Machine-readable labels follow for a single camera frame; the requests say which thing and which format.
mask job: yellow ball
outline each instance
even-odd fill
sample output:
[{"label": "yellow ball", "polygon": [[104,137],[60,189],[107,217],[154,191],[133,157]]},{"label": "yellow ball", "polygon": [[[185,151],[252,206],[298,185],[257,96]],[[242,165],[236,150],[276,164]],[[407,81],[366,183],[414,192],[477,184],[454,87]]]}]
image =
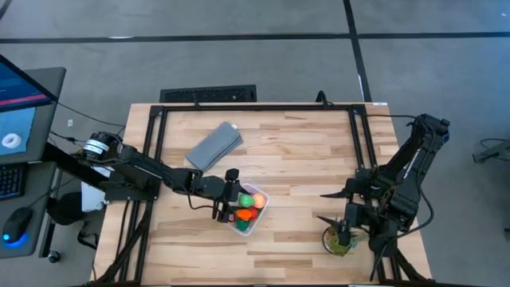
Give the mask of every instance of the yellow ball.
[{"label": "yellow ball", "polygon": [[256,194],[256,195],[253,195],[253,200],[255,201],[255,203],[253,204],[253,206],[255,206],[255,208],[262,208],[264,207],[265,205],[265,197],[264,195],[261,195],[261,194]]}]

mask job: gray floor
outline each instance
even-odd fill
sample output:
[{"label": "gray floor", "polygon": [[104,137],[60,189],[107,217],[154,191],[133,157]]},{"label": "gray floor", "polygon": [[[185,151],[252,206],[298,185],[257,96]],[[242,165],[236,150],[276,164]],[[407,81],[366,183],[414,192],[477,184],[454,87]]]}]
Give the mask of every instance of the gray floor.
[{"label": "gray floor", "polygon": [[[360,33],[510,31],[510,4],[497,0],[351,0]],[[333,0],[14,0],[0,37],[115,37],[224,33],[345,33]],[[424,182],[436,218],[423,230],[438,281],[506,286],[510,242],[508,163],[473,163],[478,140],[510,137],[510,38],[362,40],[374,101],[393,113],[427,112],[452,122],[451,140]],[[361,101],[349,40],[0,45],[24,69],[64,66],[61,102],[116,123],[131,103],[156,102],[161,88],[256,84],[259,101]],[[74,125],[67,127],[68,119]],[[395,120],[400,143],[409,135]],[[59,108],[53,129],[87,139],[104,126]],[[56,140],[66,151],[76,149]],[[419,219],[426,220],[425,206]],[[75,285],[88,280],[93,252],[76,243],[80,226],[57,229],[56,265],[0,261],[0,286]],[[15,270],[29,270],[19,276]]]}]

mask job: red ball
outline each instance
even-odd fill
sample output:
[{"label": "red ball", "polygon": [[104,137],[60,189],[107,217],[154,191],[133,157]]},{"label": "red ball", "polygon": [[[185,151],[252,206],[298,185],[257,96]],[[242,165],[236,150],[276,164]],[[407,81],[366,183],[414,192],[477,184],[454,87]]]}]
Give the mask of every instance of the red ball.
[{"label": "red ball", "polygon": [[257,208],[250,207],[249,211],[252,213],[252,216],[250,217],[250,219],[255,220],[255,219],[258,218],[258,210],[257,210]]}]

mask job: keyboard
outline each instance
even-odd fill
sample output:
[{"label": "keyboard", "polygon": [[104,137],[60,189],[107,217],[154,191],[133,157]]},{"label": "keyboard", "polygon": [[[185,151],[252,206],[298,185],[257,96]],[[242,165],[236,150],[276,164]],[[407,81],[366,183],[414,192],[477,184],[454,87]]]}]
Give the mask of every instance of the keyboard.
[{"label": "keyboard", "polygon": [[11,164],[0,167],[0,200],[23,195],[26,164]]}]

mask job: orange ball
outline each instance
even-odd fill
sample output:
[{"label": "orange ball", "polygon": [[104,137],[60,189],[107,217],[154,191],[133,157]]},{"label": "orange ball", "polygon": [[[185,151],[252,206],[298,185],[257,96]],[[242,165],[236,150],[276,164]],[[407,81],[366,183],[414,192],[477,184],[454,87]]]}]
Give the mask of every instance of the orange ball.
[{"label": "orange ball", "polygon": [[264,207],[264,205],[265,205],[264,195],[256,194],[256,195],[253,195],[252,197],[253,197],[253,200],[255,201],[253,206],[255,206],[256,208],[259,208],[259,209]]},{"label": "orange ball", "polygon": [[236,211],[237,218],[248,221],[252,217],[252,212],[249,210],[238,210]]}]

